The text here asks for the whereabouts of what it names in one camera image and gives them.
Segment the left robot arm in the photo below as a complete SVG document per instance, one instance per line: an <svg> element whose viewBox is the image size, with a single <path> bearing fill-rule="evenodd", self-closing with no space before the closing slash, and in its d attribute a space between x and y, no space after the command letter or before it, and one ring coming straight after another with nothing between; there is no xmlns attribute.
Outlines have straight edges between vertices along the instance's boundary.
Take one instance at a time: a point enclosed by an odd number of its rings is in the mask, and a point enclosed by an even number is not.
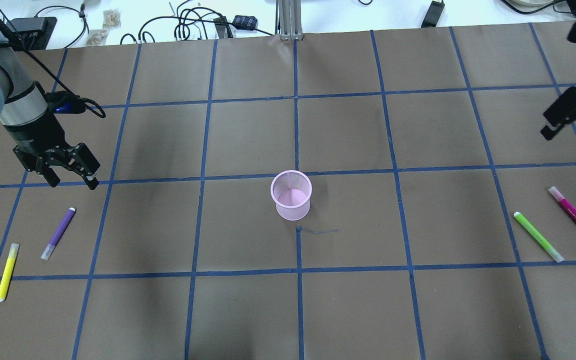
<svg viewBox="0 0 576 360"><path fill-rule="evenodd" d="M20 62L17 51L22 50L0 32L0 123L16 143L14 155L27 172L39 174L53 188L61 182L54 167L62 167L93 191L101 165L85 143L67 143L57 114L90 111L103 119L105 110L64 84L60 91L45 91Z"/></svg>

